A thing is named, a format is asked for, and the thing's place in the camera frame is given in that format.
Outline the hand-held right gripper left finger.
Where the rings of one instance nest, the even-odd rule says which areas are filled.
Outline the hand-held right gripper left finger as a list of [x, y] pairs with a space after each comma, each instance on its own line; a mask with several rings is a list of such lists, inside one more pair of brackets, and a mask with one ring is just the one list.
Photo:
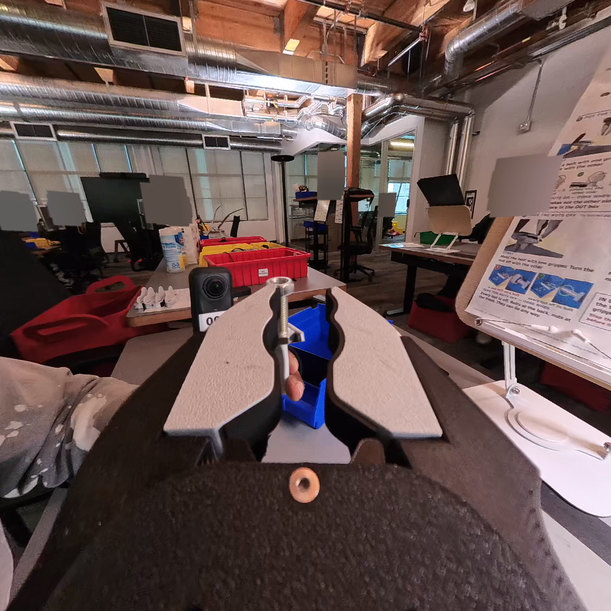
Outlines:
[[265, 285], [205, 333], [165, 421], [169, 436], [266, 439], [281, 412], [279, 291]]

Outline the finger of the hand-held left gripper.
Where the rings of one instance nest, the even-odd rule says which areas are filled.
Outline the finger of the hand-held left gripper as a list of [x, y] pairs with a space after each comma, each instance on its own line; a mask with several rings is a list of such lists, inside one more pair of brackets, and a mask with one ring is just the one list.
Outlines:
[[289, 327], [290, 337], [288, 341], [279, 338], [279, 363], [280, 363], [280, 382], [282, 393], [285, 393], [285, 382], [289, 375], [288, 352], [289, 345], [299, 343], [304, 340], [304, 333], [296, 327]]

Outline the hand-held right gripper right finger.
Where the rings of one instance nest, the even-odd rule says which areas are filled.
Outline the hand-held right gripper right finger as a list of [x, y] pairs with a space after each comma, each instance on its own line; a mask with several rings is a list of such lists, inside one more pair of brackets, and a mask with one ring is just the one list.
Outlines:
[[340, 288], [327, 291], [326, 311], [333, 404], [390, 439], [439, 439], [441, 425], [401, 333]]

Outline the blue plastic bin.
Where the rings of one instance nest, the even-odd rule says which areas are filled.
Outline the blue plastic bin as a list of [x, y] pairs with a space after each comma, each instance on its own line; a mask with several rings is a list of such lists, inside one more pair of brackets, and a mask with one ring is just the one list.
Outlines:
[[298, 401], [283, 396], [283, 411], [317, 430], [325, 423], [326, 376], [333, 357], [329, 348], [329, 322], [326, 307], [304, 309], [288, 321], [304, 334], [304, 340], [290, 345], [304, 382], [304, 393]]

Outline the person's left hand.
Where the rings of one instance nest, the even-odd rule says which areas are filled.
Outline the person's left hand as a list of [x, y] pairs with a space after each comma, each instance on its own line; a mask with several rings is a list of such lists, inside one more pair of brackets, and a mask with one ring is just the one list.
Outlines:
[[300, 401], [303, 397], [305, 384], [301, 376], [300, 362], [296, 355], [288, 352], [289, 375], [285, 382], [285, 393], [289, 400]]

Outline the red parts bin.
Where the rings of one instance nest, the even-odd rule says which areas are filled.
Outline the red parts bin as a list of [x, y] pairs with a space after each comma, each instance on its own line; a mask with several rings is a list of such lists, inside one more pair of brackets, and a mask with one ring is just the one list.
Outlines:
[[310, 254], [291, 248], [249, 250], [207, 256], [207, 267], [228, 269], [234, 287], [265, 284], [272, 277], [295, 279], [306, 277]]
[[237, 237], [223, 237], [223, 238], [206, 238], [200, 240], [200, 246], [202, 248], [209, 248], [212, 246], [223, 246], [232, 244], [254, 244], [262, 243], [267, 240], [262, 236], [237, 236]]

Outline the long yellow bin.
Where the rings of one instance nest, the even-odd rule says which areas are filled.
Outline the long yellow bin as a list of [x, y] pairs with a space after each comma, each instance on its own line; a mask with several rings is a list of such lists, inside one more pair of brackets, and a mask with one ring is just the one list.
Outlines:
[[282, 244], [271, 241], [245, 241], [238, 238], [238, 241], [202, 241], [202, 248], [199, 256], [199, 266], [207, 267], [207, 256], [218, 254], [229, 254], [231, 252], [244, 252], [249, 250], [271, 250], [283, 248]]

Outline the white wipes canister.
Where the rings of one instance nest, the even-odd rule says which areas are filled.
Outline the white wipes canister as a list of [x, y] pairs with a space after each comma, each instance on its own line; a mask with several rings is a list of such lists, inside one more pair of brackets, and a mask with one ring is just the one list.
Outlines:
[[186, 247], [181, 227], [171, 226], [159, 230], [159, 240], [167, 273], [180, 273], [186, 269]]

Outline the rack of white printed parts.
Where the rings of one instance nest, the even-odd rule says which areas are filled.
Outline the rack of white printed parts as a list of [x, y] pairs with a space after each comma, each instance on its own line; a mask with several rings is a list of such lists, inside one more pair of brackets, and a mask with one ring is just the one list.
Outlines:
[[183, 309], [185, 299], [188, 295], [185, 289], [173, 289], [172, 286], [164, 289], [159, 286], [156, 290], [152, 287], [141, 287], [132, 308], [136, 312], [156, 312], [161, 310]]

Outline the red storage bin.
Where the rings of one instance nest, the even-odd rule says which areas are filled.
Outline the red storage bin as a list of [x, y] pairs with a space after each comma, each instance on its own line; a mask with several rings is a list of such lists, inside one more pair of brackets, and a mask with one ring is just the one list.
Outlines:
[[456, 313], [455, 300], [431, 293], [421, 293], [413, 301], [408, 325], [447, 343], [462, 340], [470, 332]]
[[546, 363], [539, 380], [541, 384], [584, 404], [594, 411], [610, 412], [610, 390], [587, 379]]

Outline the black display screen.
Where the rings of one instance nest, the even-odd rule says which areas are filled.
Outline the black display screen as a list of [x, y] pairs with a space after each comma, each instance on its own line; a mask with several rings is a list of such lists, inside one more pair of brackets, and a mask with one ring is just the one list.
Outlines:
[[139, 200], [144, 173], [101, 172], [98, 177], [81, 177], [88, 209], [95, 222], [141, 225]]

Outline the wooden top desk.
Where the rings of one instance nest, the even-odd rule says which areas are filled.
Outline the wooden top desk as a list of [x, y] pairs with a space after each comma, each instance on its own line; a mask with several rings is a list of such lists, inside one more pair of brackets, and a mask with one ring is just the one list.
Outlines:
[[418, 270], [432, 271], [447, 277], [466, 276], [481, 245], [474, 242], [461, 242], [454, 246], [455, 248], [432, 250], [425, 248], [423, 244], [415, 247], [399, 243], [381, 245], [381, 249], [390, 251], [393, 262], [407, 267], [402, 308], [387, 311], [388, 317], [410, 313], [416, 296]]

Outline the black office chair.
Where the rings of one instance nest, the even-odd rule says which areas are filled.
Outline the black office chair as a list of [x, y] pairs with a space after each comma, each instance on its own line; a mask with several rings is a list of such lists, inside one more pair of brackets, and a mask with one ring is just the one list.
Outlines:
[[335, 273], [348, 284], [354, 280], [351, 274], [364, 274], [369, 281], [375, 271], [358, 262], [360, 256], [371, 255], [373, 251], [373, 231], [376, 229], [378, 209], [373, 205], [374, 193], [360, 187], [346, 187], [342, 199], [341, 242], [339, 251], [340, 268]]

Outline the red tote bag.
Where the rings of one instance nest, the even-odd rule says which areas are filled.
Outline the red tote bag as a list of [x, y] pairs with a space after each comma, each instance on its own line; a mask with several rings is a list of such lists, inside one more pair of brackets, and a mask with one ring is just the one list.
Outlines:
[[124, 345], [138, 335], [126, 315], [142, 286], [126, 276], [91, 284], [85, 293], [71, 296], [11, 333], [19, 355], [47, 363], [82, 351]]

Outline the black floor lamp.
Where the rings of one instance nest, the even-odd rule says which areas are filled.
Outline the black floor lamp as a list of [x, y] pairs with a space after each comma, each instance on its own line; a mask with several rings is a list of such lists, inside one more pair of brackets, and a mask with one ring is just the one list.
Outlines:
[[284, 246], [288, 247], [290, 245], [290, 237], [288, 231], [288, 204], [286, 197], [286, 164], [293, 161], [294, 156], [286, 155], [286, 154], [278, 154], [271, 156], [271, 161], [275, 162], [279, 165], [280, 168], [280, 186], [281, 186], [281, 203], [282, 203], [282, 220], [283, 220], [283, 236], [284, 236]]

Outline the printed instruction sheet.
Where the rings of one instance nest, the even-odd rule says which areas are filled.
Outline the printed instruction sheet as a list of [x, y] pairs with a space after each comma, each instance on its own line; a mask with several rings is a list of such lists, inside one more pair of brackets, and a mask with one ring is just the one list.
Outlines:
[[501, 158], [488, 194], [511, 217], [467, 312], [610, 370], [610, 51], [544, 155]]

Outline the wooden document stand white base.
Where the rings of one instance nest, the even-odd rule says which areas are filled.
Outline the wooden document stand white base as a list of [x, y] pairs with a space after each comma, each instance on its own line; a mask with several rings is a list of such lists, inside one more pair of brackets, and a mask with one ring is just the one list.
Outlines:
[[467, 395], [539, 469], [543, 481], [571, 505], [597, 517], [610, 517], [610, 435], [600, 432], [518, 381], [515, 352], [520, 349], [610, 390], [610, 370], [524, 338], [504, 337], [498, 327], [476, 323], [467, 307], [491, 256], [512, 218], [497, 218], [480, 247], [456, 299], [461, 320], [499, 339], [504, 381], [467, 389]]

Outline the black board document stand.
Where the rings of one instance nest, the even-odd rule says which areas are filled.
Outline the black board document stand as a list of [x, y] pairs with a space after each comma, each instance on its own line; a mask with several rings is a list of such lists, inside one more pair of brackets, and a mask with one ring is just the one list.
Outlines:
[[472, 231], [472, 216], [466, 205], [456, 174], [419, 179], [417, 186], [428, 203], [427, 218], [430, 231], [436, 234], [425, 250], [455, 254], [457, 239]]

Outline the air vent grille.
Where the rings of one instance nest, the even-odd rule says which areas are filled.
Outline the air vent grille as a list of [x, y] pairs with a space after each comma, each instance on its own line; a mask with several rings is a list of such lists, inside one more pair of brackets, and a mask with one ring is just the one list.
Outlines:
[[110, 45], [187, 57], [179, 17], [102, 2], [101, 15]]

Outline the silver air duct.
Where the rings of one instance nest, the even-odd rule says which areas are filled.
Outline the silver air duct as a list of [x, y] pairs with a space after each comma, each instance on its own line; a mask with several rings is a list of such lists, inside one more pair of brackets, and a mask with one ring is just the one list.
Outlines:
[[457, 78], [461, 74], [465, 55], [523, 21], [523, 6], [524, 1], [506, 1], [456, 34], [446, 47], [444, 78]]
[[296, 123], [284, 125], [279, 120], [248, 118], [241, 103], [217, 100], [196, 95], [179, 95], [160, 90], [111, 87], [86, 82], [46, 80], [20, 74], [1, 73], [1, 101], [36, 104], [53, 109], [72, 109], [75, 112], [114, 113], [126, 117], [154, 117], [172, 129], [170, 121], [177, 123], [177, 130], [227, 131], [231, 133], [277, 135], [294, 139]]
[[117, 45], [103, 17], [40, 4], [1, 1], [1, 54], [135, 70], [232, 88], [347, 97], [405, 93], [404, 78], [359, 74], [330, 60], [235, 48], [199, 37], [184, 53]]

